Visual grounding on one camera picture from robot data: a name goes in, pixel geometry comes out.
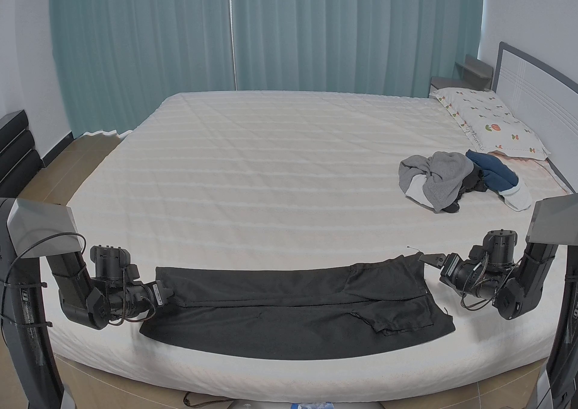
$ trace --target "white pillow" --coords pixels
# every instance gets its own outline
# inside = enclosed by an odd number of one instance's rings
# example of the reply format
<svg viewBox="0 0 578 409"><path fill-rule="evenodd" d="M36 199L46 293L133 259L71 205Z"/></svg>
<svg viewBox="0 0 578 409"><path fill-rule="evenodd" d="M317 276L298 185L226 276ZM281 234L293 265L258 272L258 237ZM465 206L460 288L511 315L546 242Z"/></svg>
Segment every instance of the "white pillow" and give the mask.
<svg viewBox="0 0 578 409"><path fill-rule="evenodd" d="M536 160L548 157L536 133L516 119L493 91L442 88L432 95L455 118L476 151Z"/></svg>

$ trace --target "tile floor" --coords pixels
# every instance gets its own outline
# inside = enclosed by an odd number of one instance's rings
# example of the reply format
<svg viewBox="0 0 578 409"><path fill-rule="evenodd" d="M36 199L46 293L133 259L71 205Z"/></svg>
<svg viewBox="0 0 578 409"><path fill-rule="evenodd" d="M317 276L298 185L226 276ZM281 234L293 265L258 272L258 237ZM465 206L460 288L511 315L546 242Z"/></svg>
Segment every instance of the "tile floor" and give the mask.
<svg viewBox="0 0 578 409"><path fill-rule="evenodd" d="M117 136L83 136L75 140L22 191L20 197L67 204L80 184L118 144ZM460 388L434 395L384 401L385 409L523 409L538 378L542 361ZM148 385L57 356L62 379L70 386L79 409L184 408L183 391ZM193 395L191 402L214 400ZM210 405L226 409L229 403ZM8 350L0 341L0 409L24 409L26 400Z"/></svg>

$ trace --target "white wall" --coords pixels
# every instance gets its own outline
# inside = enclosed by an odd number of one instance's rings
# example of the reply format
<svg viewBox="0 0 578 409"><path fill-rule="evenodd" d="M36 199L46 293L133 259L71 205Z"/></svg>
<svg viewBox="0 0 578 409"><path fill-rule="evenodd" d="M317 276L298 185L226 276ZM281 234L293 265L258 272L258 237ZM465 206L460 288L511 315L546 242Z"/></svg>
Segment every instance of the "white wall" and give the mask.
<svg viewBox="0 0 578 409"><path fill-rule="evenodd" d="M484 0L479 58L495 67L501 41L578 81L578 0Z"/></svg>
<svg viewBox="0 0 578 409"><path fill-rule="evenodd" d="M52 56L48 0L0 0L0 115L25 109L44 156L70 132Z"/></svg>

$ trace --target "black garment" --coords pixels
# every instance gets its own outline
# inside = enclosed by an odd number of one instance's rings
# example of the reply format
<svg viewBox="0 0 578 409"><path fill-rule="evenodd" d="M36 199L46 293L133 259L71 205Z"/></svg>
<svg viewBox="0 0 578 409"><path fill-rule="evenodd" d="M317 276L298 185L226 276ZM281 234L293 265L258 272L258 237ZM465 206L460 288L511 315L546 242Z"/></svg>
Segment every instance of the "black garment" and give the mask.
<svg viewBox="0 0 578 409"><path fill-rule="evenodd" d="M417 255L303 271L157 268L175 291L141 326L183 348L263 359L350 358L414 346L455 330Z"/></svg>
<svg viewBox="0 0 578 409"><path fill-rule="evenodd" d="M449 204L443 211L447 213L456 213L459 210L459 203L458 200L462 198L462 196L466 192L478 191L478 192L485 192L488 189L486 183L484 182L484 170L482 170L479 166L475 163L473 164L472 173L464 178L462 181L462 185L459 188L458 196L455 200Z"/></svg>

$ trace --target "bed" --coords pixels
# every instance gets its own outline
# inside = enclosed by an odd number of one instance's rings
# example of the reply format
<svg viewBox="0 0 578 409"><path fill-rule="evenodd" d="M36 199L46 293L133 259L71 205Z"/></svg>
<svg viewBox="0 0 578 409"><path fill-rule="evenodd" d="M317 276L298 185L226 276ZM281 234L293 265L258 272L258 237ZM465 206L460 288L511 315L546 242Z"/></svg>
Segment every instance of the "bed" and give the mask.
<svg viewBox="0 0 578 409"><path fill-rule="evenodd" d="M507 160L507 165L524 178L534 201L563 195L576 184L575 166L567 164L557 142L550 142L549 129L541 132L532 124L535 119L523 118L535 98L524 94L524 87L539 81L538 88L546 89L549 79L525 78L520 61L536 65L508 48L501 47L496 76L503 83L496 80L495 88L506 96L513 83L517 106L510 108L552 150L553 165L563 170L566 182L547 162ZM549 103L570 112L552 115L550 125L564 144L578 138L572 123L575 92L571 99L557 97L555 90L548 94ZM542 113L541 119L549 117ZM69 206L89 246L127 248L145 281L154 278L156 266L289 270L376 262L416 249L466 255L487 231L499 228L520 235L518 259L532 208L514 212L494 193L473 192L463 197L459 213L434 214L399 189L400 160L439 150L465 153L470 147L434 99L321 92L177 94L124 139ZM384 354L327 361L184 349L147 339L136 324L91 330L65 319L45 261L42 270L49 284L46 315L54 323L50 337L54 351L66 358L150 384L230 398L379 401L455 388L547 356L564 287L565 253L561 246L538 307L514 321L504 321L491 307L464 310L459 297L437 280L439 272L426 267L437 305L454 317L454 333ZM89 272L94 275L90 263Z"/></svg>

